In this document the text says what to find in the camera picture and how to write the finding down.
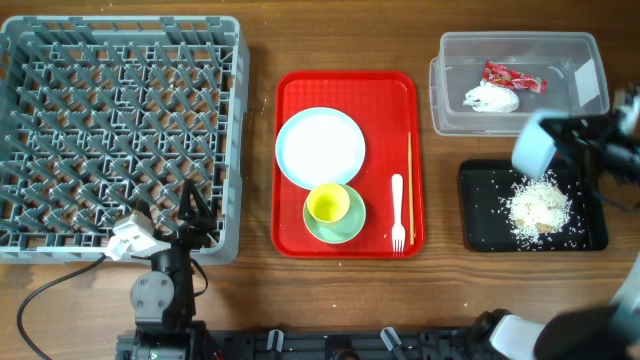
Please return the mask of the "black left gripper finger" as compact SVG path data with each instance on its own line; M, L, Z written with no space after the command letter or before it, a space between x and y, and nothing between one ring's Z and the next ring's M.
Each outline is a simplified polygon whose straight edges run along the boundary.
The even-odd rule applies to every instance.
M191 196L196 206L196 223L200 228L215 228L216 220L210 207L204 201L196 186L191 187Z
M191 206L191 194L193 186L194 184L191 180L187 179L184 181L178 207L178 219L183 220L187 223L191 223L193 221L193 217L195 216L195 211Z

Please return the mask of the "light blue bowl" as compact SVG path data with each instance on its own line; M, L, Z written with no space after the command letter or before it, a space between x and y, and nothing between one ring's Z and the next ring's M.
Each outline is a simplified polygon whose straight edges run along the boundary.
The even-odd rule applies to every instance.
M511 156L512 166L530 179L540 179L556 153L554 140L542 128L541 122L567 118L566 113L556 110L541 109L534 112L515 142Z

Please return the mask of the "red snack wrapper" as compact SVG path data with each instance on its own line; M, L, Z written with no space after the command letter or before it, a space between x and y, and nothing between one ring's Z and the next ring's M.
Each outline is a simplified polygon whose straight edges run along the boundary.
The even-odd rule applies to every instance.
M545 79L521 73L491 61L485 63L482 80L510 90L529 90L537 94L544 94L548 86L548 81Z

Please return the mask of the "white tissue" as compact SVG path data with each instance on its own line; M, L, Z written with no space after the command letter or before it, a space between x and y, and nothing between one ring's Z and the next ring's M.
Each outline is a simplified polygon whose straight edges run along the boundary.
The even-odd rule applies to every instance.
M518 109L519 98L513 90L481 82L465 94L463 104L476 112L511 113Z

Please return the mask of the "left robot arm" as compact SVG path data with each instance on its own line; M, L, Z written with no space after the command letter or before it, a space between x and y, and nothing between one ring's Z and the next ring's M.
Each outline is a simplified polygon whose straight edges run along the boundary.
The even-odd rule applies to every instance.
M119 338L117 359L222 359L224 357L203 321L195 321L193 274L202 267L191 252L210 243L215 229L211 208L191 180L183 184L178 207L182 224L170 235L155 232L169 248L148 257L151 271L131 290L136 331L133 338Z

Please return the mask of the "pile of rice waste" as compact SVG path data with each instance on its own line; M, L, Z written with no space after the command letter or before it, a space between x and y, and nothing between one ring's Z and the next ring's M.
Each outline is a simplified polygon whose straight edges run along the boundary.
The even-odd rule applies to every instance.
M511 193L498 197L498 205L492 215L505 215L508 235L515 241L516 249L541 250L561 235L564 247L577 247L578 235L586 234L586 220L578 211L584 208L570 198L570 191L577 186L562 187L558 175L547 170L538 180L523 176L511 186Z

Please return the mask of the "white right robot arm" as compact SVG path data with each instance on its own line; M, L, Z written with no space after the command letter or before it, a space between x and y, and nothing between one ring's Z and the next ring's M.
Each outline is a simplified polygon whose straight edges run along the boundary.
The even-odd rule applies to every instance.
M516 140L511 162L539 179L560 155L592 188L608 173L622 183L639 181L639 91L606 115L569 117L534 113ZM609 304L565 312L546 324L504 309L482 313L467 330L469 359L636 359L639 356L639 268L632 267Z

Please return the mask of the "light blue plate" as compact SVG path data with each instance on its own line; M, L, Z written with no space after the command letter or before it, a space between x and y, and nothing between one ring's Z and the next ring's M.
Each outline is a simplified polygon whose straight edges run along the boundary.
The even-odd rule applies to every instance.
M360 171L365 137L347 114L329 107L302 110L284 122L275 141L281 173L311 190L325 183L346 184Z

